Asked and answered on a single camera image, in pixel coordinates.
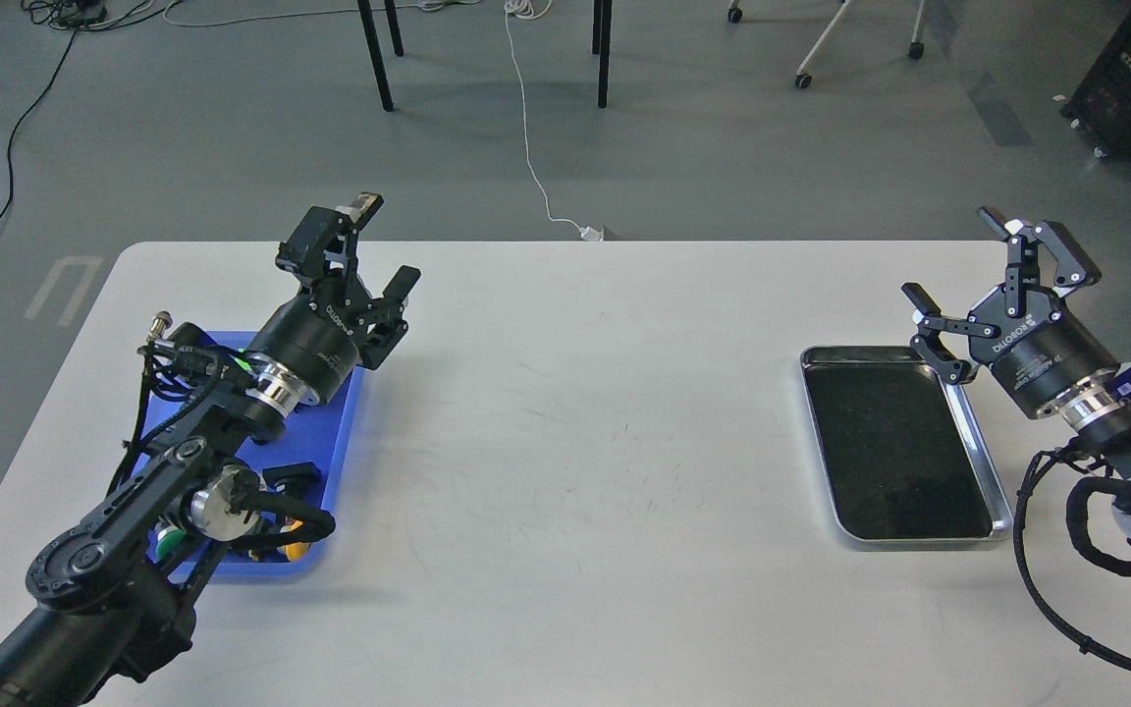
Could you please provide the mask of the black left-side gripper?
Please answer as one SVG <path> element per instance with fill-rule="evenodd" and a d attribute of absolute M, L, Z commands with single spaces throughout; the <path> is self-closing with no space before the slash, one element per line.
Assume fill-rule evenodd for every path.
<path fill-rule="evenodd" d="M 346 206 L 310 207 L 278 247 L 277 267 L 300 290 L 248 345 L 250 394 L 266 406 L 323 406 L 356 367 L 375 370 L 404 338 L 405 299 L 421 270 L 402 265 L 378 299 L 357 273 L 360 230 L 382 205 L 382 195 L 361 192 Z"/>

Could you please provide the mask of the black right-side robot arm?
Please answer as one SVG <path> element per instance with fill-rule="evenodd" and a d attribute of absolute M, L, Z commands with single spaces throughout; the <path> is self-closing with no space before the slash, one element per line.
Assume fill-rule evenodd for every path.
<path fill-rule="evenodd" d="M 1057 221 L 1009 219 L 979 207 L 1008 247 L 1004 278 L 964 318 L 946 316 L 916 283 L 903 293 L 916 309 L 910 348 L 940 381 L 960 386 L 987 370 L 1029 419 L 1063 419 L 1073 437 L 1036 452 L 1017 492 L 1015 560 L 1025 589 L 1050 626 L 1085 654 L 1131 672 L 1131 657 L 1096 641 L 1051 607 L 1027 563 L 1025 518 L 1041 480 L 1059 464 L 1080 478 L 1065 500 L 1065 528 L 1088 563 L 1131 577 L 1131 367 L 1113 357 L 1067 305 L 1096 285 L 1100 268 Z"/>

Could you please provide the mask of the black left-side robot arm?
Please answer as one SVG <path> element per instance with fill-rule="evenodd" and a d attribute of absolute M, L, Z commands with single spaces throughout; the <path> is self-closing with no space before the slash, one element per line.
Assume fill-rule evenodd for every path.
<path fill-rule="evenodd" d="M 138 411 L 106 497 L 28 564 L 36 605 L 0 644 L 0 706 L 81 706 L 112 676 L 147 680 L 192 646 L 195 604 L 230 551 L 327 538 L 333 515 L 283 471 L 254 471 L 301 406 L 326 406 L 356 368 L 404 338 L 420 278 L 404 265 L 378 298 L 359 277 L 359 234 L 383 197 L 310 207 L 275 264 L 297 294 L 245 348 L 158 313 L 143 346 Z"/>

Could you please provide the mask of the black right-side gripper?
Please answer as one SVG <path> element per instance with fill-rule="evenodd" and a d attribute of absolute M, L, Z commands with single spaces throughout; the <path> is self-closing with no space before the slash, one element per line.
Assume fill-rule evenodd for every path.
<path fill-rule="evenodd" d="M 920 283 L 903 283 L 903 294 L 917 310 L 917 331 L 910 337 L 910 350 L 943 382 L 964 385 L 973 381 L 977 371 L 966 359 L 955 357 L 940 340 L 940 334 L 970 336 L 970 356 L 988 368 L 1024 415 L 1047 417 L 1053 413 L 1050 403 L 1064 390 L 1086 377 L 1119 370 L 1117 359 L 1057 296 L 1096 285 L 1103 271 L 1059 221 L 1031 224 L 1008 219 L 990 206 L 979 207 L 978 215 L 1008 245 L 1005 279 L 969 310 L 968 316 L 975 322 L 943 316 Z M 1053 291 L 1041 286 L 1041 247 L 1046 248 L 1055 264 Z M 1008 314 L 1005 295 L 1024 295 L 1022 314 Z M 977 337 L 979 325 L 991 327 L 996 336 Z"/>

